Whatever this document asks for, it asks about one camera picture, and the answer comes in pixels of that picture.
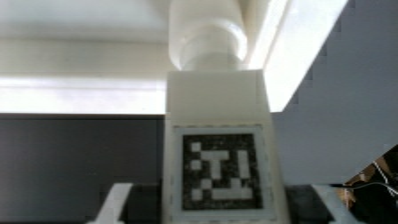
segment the dark wall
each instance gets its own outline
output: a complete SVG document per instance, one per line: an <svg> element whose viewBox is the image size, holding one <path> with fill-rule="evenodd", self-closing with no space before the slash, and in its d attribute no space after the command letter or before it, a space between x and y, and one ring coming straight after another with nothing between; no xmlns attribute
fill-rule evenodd
<svg viewBox="0 0 398 224"><path fill-rule="evenodd" d="M92 220L115 182L159 181L159 116L0 115L0 222ZM156 187L129 221L156 221Z"/></svg>

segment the white ceiling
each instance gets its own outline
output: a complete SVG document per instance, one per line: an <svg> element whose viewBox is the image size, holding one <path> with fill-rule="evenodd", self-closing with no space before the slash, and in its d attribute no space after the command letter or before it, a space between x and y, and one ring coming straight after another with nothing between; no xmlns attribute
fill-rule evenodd
<svg viewBox="0 0 398 224"><path fill-rule="evenodd" d="M1 0L0 38L166 43L170 0Z"/></svg>

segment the white column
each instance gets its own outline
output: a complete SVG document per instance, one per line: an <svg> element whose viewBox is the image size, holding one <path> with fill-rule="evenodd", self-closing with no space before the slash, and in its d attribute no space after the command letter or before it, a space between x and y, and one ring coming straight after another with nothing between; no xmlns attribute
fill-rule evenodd
<svg viewBox="0 0 398 224"><path fill-rule="evenodd" d="M173 0L168 54L180 70L241 69L246 53L236 0Z"/></svg>

